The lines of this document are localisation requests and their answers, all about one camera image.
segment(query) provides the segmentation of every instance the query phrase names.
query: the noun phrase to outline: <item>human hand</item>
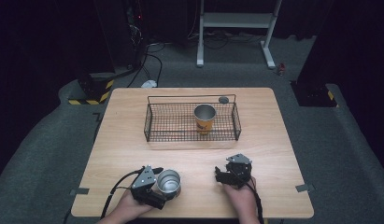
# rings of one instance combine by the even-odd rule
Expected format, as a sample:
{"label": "human hand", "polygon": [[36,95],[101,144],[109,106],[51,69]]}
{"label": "human hand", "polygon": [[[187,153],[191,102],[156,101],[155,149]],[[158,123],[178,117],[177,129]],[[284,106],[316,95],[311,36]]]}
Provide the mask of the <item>human hand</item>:
{"label": "human hand", "polygon": [[124,224],[136,219],[153,207],[134,200],[130,190],[126,190],[116,205],[115,209],[106,217],[101,219],[98,224]]}
{"label": "human hand", "polygon": [[[248,184],[254,187],[254,183],[255,178],[252,177]],[[223,189],[238,214],[240,224],[260,224],[256,214],[257,205],[255,193],[247,185],[244,185],[240,189],[236,189],[233,186],[223,184]]]}

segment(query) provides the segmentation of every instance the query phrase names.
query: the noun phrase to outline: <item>warning tape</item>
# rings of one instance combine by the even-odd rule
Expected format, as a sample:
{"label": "warning tape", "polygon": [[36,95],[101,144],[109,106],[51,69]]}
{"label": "warning tape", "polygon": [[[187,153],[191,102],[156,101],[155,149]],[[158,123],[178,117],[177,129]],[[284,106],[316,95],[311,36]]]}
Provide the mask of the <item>warning tape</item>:
{"label": "warning tape", "polygon": [[68,99],[68,102],[71,105],[101,105],[107,100],[113,82],[114,80],[110,80],[105,87],[104,93],[96,99]]}

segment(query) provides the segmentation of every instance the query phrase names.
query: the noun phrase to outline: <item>wooden table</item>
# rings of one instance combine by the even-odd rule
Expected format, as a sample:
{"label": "wooden table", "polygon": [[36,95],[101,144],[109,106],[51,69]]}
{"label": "wooden table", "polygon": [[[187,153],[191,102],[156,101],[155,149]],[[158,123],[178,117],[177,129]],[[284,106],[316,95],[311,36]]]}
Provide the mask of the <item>wooden table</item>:
{"label": "wooden table", "polygon": [[[238,141],[147,142],[144,125],[148,96],[235,94],[242,132]],[[242,153],[252,159],[252,175],[262,199],[264,218],[309,218],[314,215],[305,184],[279,111],[268,88],[160,88],[116,89],[108,102],[92,154],[82,177],[72,214],[99,217],[107,195],[124,175],[142,166],[174,169],[181,176],[180,195],[143,217],[236,217],[220,183],[215,166],[225,171],[227,157]],[[125,179],[128,187],[136,175]],[[108,208],[117,204],[118,189]]]}

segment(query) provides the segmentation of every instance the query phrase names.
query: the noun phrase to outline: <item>black wire basket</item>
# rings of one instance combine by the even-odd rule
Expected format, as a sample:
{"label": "black wire basket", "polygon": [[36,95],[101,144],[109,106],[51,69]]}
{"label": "black wire basket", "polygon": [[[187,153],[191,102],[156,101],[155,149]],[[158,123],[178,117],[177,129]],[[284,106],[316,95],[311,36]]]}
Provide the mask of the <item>black wire basket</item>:
{"label": "black wire basket", "polygon": [[[208,134],[196,129],[194,109],[200,104],[216,109]],[[144,132],[148,142],[237,141],[241,124],[235,95],[149,96]]]}

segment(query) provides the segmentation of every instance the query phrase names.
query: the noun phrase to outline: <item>equipment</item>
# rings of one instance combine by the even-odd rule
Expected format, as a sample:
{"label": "equipment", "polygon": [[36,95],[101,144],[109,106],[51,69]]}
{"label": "equipment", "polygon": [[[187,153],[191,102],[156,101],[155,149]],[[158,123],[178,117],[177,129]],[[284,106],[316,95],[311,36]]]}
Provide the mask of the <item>equipment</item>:
{"label": "equipment", "polygon": [[253,187],[249,184],[251,179],[252,160],[248,159],[243,154],[236,154],[232,157],[226,158],[229,162],[226,164],[226,170],[229,173],[221,172],[220,169],[215,166],[215,178],[222,184],[237,186],[239,189],[247,186],[252,190],[255,197],[256,206],[258,208],[258,219],[261,223],[263,222],[263,208],[261,198],[256,191],[255,183],[252,180]]}
{"label": "equipment", "polygon": [[215,177],[218,182],[227,185],[243,187],[250,180],[250,172],[252,170],[252,161],[242,154],[236,154],[226,159],[229,163],[226,170],[230,173],[221,172],[215,167]]}
{"label": "equipment", "polygon": [[167,198],[162,194],[154,192],[151,187],[156,183],[157,179],[155,175],[163,171],[162,167],[151,169],[151,166],[142,166],[141,169],[132,171],[128,175],[122,177],[116,185],[112,188],[107,196],[107,202],[105,203],[104,209],[102,211],[101,219],[107,214],[107,208],[109,207],[110,201],[115,193],[116,189],[120,188],[118,185],[130,175],[138,175],[129,189],[135,200],[148,204],[152,207],[163,209],[165,202],[172,200],[174,197]]}

